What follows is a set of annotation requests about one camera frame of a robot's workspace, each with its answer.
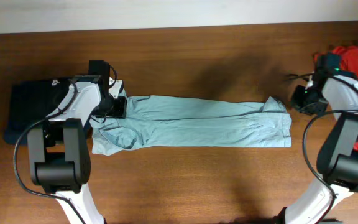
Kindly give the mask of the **light blue t-shirt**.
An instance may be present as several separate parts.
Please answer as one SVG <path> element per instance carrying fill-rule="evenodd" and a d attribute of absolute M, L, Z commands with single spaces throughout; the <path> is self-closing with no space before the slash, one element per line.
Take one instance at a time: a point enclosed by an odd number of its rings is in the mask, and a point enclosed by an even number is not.
<path fill-rule="evenodd" d="M 281 101 L 239 102 L 129 96 L 126 117 L 91 122 L 94 154 L 147 147 L 291 147 L 291 117 Z"/>

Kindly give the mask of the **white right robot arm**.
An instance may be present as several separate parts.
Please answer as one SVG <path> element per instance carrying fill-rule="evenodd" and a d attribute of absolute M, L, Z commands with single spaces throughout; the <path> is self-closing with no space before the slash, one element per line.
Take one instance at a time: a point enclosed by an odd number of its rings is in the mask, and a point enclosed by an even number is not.
<path fill-rule="evenodd" d="M 297 88 L 291 99 L 298 111 L 308 112 L 320 102 L 331 110 L 313 112 L 302 140 L 303 157 L 314 180 L 292 205 L 283 207 L 274 223 L 326 223 L 326 215 L 341 201 L 358 192 L 358 78 L 339 68 L 319 69 L 306 87 Z M 327 115 L 336 124 L 319 150 L 316 165 L 307 156 L 311 126 Z"/>

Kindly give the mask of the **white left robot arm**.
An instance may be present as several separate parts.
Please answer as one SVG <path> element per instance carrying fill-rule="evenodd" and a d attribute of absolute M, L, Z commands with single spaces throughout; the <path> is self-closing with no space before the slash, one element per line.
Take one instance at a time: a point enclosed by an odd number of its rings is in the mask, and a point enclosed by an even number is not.
<path fill-rule="evenodd" d="M 101 75 L 70 80 L 60 104 L 27 133 L 30 176 L 42 196 L 58 201 L 70 223 L 105 223 L 88 181 L 91 159 L 86 143 L 89 120 L 123 118 L 122 80 Z"/>

